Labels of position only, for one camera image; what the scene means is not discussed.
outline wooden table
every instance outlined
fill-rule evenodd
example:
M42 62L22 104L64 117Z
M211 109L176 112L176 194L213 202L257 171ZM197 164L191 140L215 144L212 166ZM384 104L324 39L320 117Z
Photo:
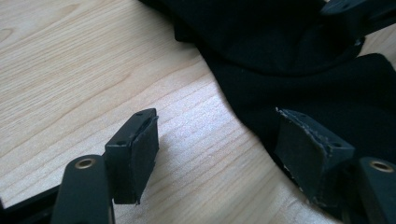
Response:
M364 52L396 64L396 28ZM135 0L0 1L0 195L6 207L102 154L156 107L160 151L142 203L118 223L334 223L279 171L227 105L197 49Z

